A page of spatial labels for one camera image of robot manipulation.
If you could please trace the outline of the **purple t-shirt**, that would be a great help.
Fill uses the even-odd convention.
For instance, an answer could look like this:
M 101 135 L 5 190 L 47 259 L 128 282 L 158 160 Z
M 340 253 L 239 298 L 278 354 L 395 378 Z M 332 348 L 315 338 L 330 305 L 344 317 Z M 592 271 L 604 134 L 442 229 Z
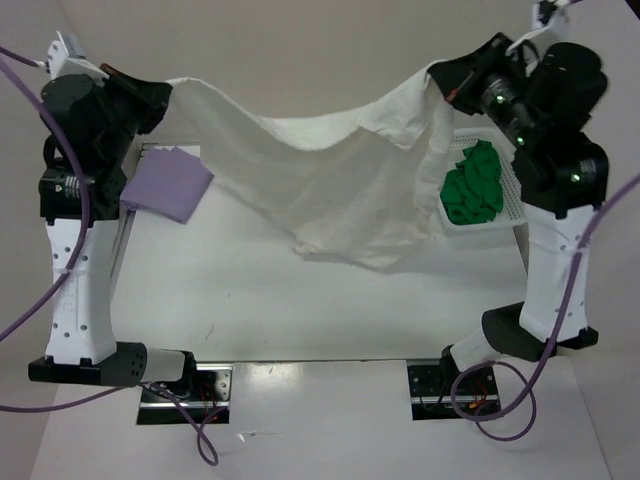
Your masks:
M 153 148 L 120 195 L 127 211 L 145 211 L 186 224 L 214 179 L 200 158 L 180 147 Z

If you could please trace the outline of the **cream white t-shirt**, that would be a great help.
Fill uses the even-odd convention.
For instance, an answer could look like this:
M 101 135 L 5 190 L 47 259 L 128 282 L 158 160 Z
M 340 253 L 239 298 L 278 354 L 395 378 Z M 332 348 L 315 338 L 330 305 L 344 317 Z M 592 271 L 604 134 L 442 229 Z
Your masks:
M 253 114 L 197 78 L 171 87 L 203 164 L 298 254 L 385 270 L 430 237 L 454 112 L 426 70 L 367 105 L 307 118 Z

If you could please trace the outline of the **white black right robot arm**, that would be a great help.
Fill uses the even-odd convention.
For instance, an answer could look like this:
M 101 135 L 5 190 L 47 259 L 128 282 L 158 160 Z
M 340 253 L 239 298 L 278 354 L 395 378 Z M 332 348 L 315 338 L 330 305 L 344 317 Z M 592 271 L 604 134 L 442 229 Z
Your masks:
M 530 47 L 497 34 L 429 68 L 454 109 L 488 116 L 514 146 L 511 166 L 529 233 L 525 299 L 485 312 L 476 332 L 443 350 L 438 377 L 450 393 L 464 391 L 472 366 L 482 362 L 537 362 L 599 339 L 586 318 L 586 272 L 571 263 L 588 257 L 584 231 L 605 201 L 609 161 L 583 128 L 608 80 L 600 57 L 585 46 L 554 43 L 528 68 Z

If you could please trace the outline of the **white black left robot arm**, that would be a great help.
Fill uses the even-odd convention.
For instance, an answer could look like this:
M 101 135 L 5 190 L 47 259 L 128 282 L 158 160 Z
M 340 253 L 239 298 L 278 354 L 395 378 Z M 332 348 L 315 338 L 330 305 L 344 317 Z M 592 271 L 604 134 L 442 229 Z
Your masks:
M 128 76 L 103 63 L 100 75 L 64 74 L 42 89 L 44 107 L 69 140 L 71 155 L 49 136 L 38 190 L 53 277 L 53 318 L 43 357 L 28 366 L 35 382 L 133 387 L 163 383 L 180 400 L 200 385 L 196 361 L 183 350 L 116 339 L 110 295 L 120 225 L 122 163 L 134 138 L 150 133 L 168 108 L 171 86 Z

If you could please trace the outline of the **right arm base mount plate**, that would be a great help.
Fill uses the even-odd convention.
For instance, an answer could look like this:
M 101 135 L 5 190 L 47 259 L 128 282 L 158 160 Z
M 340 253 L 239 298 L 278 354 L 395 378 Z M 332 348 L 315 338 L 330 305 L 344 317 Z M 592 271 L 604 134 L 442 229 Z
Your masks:
M 408 388 L 414 421 L 459 419 L 451 403 L 451 383 L 436 360 L 408 361 Z M 460 410 L 488 415 L 500 410 L 501 402 L 492 367 L 471 374 L 456 389 Z

